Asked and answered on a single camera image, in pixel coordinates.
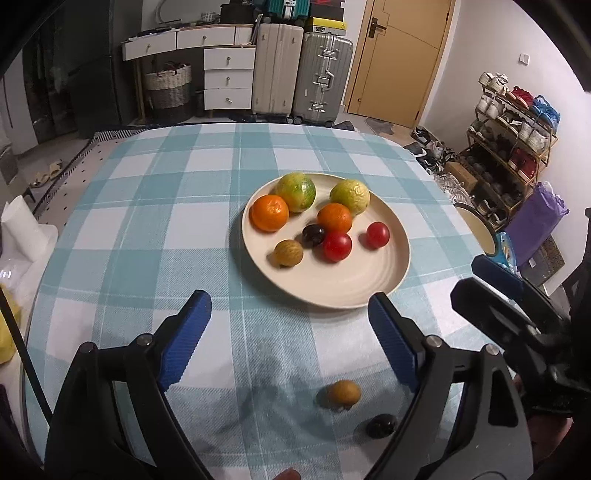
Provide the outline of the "left hand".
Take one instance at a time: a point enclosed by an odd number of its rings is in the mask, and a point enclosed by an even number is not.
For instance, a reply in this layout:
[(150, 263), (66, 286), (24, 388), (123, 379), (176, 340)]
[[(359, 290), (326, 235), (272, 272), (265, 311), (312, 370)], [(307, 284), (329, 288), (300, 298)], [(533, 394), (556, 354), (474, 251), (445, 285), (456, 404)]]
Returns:
[(294, 468), (288, 468), (276, 475), (273, 480), (301, 480), (301, 474)]

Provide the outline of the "right hand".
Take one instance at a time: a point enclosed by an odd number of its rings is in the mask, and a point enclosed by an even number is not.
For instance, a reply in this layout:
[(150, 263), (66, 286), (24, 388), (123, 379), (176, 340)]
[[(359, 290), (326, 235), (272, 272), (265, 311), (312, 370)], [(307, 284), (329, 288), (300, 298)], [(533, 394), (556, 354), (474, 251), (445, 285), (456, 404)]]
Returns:
[(513, 380), (528, 407), (525, 409), (535, 465), (543, 463), (558, 448), (573, 428), (573, 419), (552, 412), (554, 395), (548, 388), (527, 388), (519, 374)]

